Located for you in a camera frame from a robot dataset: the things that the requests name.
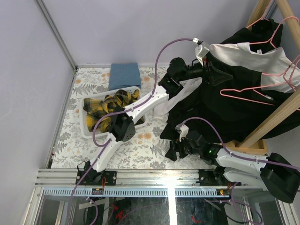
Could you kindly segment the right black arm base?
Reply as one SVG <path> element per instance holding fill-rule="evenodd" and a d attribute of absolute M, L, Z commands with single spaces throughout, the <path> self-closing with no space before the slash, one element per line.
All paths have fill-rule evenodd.
<path fill-rule="evenodd" d="M 225 168 L 217 167 L 214 170 L 198 170 L 200 186 L 228 186 L 231 182 L 224 176 Z"/>

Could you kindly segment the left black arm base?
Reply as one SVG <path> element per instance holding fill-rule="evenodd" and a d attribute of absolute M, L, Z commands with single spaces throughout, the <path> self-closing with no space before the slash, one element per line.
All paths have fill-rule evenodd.
<path fill-rule="evenodd" d="M 77 176 L 76 184 L 81 186 L 92 186 L 92 185 L 101 185 L 101 186 L 115 186 L 117 181 L 117 172 L 116 171 L 102 171 L 96 172 L 93 168 L 89 170 L 87 175 L 84 176 L 85 172 L 90 168 L 90 161 L 82 162 L 77 165 Z"/>

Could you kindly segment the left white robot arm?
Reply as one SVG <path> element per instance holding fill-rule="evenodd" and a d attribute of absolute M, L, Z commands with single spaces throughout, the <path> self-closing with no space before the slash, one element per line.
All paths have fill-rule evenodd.
<path fill-rule="evenodd" d="M 182 81 L 198 77 L 212 86 L 233 79 L 232 75 L 217 69 L 208 59 L 190 66 L 182 58 L 172 59 L 166 74 L 153 91 L 125 107 L 116 107 L 108 114 L 111 120 L 106 141 L 99 144 L 95 137 L 92 138 L 100 149 L 91 161 L 85 163 L 84 174 L 79 176 L 77 183 L 98 185 L 103 182 L 109 159 L 124 142 L 135 135 L 135 123 L 154 107 L 178 95 L 183 89 Z"/>

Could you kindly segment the yellow plaid shirt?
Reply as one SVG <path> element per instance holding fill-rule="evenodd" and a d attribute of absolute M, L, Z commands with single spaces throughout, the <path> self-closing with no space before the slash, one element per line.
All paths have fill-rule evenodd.
<path fill-rule="evenodd" d="M 138 89 L 129 92 L 117 90 L 114 94 L 105 95 L 101 99 L 85 98 L 83 110 L 87 113 L 87 129 L 92 132 L 97 121 L 103 116 L 113 113 L 116 108 L 123 108 L 138 100 L 140 91 Z"/>

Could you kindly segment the pink wire hanger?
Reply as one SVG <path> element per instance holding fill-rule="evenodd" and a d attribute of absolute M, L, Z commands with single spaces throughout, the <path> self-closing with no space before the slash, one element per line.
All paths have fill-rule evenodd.
<path fill-rule="evenodd" d="M 292 89 L 288 92 L 281 92 L 277 90 L 264 90 L 263 88 L 275 88 L 287 84 Z M 300 86 L 291 83 L 280 83 L 275 85 L 264 85 L 256 87 L 238 89 L 221 89 L 220 95 L 223 97 L 234 98 L 251 103 L 258 103 L 262 105 L 279 105 L 288 99 Z"/>

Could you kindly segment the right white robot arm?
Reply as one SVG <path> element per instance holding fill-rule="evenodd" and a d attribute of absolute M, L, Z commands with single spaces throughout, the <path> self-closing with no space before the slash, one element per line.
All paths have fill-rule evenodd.
<path fill-rule="evenodd" d="M 248 184 L 268 191 L 273 197 L 292 203 L 300 187 L 300 171 L 277 153 L 269 156 L 247 155 L 206 141 L 196 131 L 184 132 L 170 142 L 165 157 L 176 161 L 198 155 L 208 165 L 216 166 L 208 183 Z"/>

